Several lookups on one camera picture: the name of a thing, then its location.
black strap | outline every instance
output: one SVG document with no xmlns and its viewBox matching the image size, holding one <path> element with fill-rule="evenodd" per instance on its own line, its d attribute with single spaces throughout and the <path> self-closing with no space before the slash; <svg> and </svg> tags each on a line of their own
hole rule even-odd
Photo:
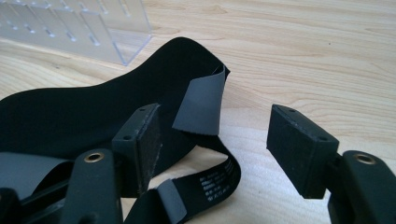
<svg viewBox="0 0 396 224">
<path fill-rule="evenodd" d="M 0 152 L 73 160 L 92 148 L 111 148 L 111 139 L 137 108 L 157 103 L 163 147 L 155 175 L 195 145 L 228 155 L 209 170 L 149 190 L 127 218 L 131 223 L 185 221 L 223 201 L 239 183 L 240 167 L 217 137 L 228 74 L 207 49 L 187 38 L 173 39 L 134 71 L 104 84 L 24 91 L 3 99 Z"/>
</svg>

light wood surface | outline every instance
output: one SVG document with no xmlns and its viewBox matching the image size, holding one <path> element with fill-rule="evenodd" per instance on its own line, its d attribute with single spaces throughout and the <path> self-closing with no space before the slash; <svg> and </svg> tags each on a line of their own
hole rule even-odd
<svg viewBox="0 0 396 224">
<path fill-rule="evenodd" d="M 272 104 L 311 118 L 338 138 L 340 153 L 357 149 L 374 154 L 396 173 L 394 1 L 144 4 L 153 37 L 127 67 L 1 39 L 0 98 L 34 88 L 99 84 L 134 69 L 168 40 L 186 36 L 232 71 L 219 135 L 243 172 L 227 201 L 189 223 L 330 223 L 329 193 L 322 201 L 304 200 L 266 150 Z M 196 148 L 151 185 L 222 160 Z"/>
</svg>

transparent plastic holder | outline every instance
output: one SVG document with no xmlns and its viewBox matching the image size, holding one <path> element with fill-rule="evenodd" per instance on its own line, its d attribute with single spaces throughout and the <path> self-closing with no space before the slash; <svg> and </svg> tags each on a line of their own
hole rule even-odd
<svg viewBox="0 0 396 224">
<path fill-rule="evenodd" d="M 0 0 L 0 36 L 127 65 L 151 28 L 141 0 Z"/>
</svg>

wood grain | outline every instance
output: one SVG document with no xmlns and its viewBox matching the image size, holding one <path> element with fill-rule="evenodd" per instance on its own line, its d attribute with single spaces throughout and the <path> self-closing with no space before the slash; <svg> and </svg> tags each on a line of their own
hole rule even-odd
<svg viewBox="0 0 396 224">
<path fill-rule="evenodd" d="M 394 1 L 144 1 L 153 38 L 123 67 L 0 41 L 0 98 L 45 87 L 89 86 L 141 64 L 171 38 L 192 38 L 232 71 L 220 137 L 243 176 L 224 203 L 189 223 L 330 223 L 329 194 L 307 201 L 266 150 L 272 104 L 293 107 L 341 142 L 339 152 L 375 154 L 396 173 Z M 222 157 L 196 148 L 164 178 Z"/>
</svg>

table surface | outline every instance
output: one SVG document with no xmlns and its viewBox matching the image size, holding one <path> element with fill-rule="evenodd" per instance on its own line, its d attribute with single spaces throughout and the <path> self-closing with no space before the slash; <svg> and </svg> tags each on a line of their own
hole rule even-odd
<svg viewBox="0 0 396 224">
<path fill-rule="evenodd" d="M 136 68 L 177 36 L 232 71 L 219 136 L 242 167 L 238 189 L 189 223 L 330 223 L 327 201 L 303 199 L 266 149 L 272 104 L 295 108 L 396 173 L 396 3 L 144 1 L 153 37 L 128 66 L 0 39 L 0 99 L 44 87 L 91 86 Z M 151 185 L 224 160 L 196 148 Z M 125 211 L 133 201 L 124 200 Z"/>
</svg>

